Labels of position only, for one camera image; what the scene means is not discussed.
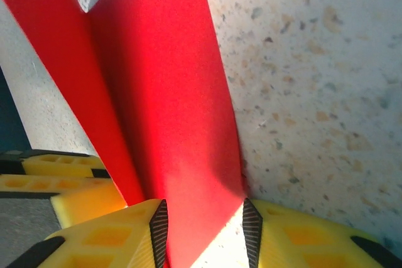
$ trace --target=terrazzo surface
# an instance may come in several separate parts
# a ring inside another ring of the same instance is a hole
[[[363,229],[402,256],[401,0],[208,1],[251,195]],[[19,81],[36,90],[33,78]],[[46,97],[59,93],[40,78]],[[239,209],[194,267],[247,267],[243,240]]]

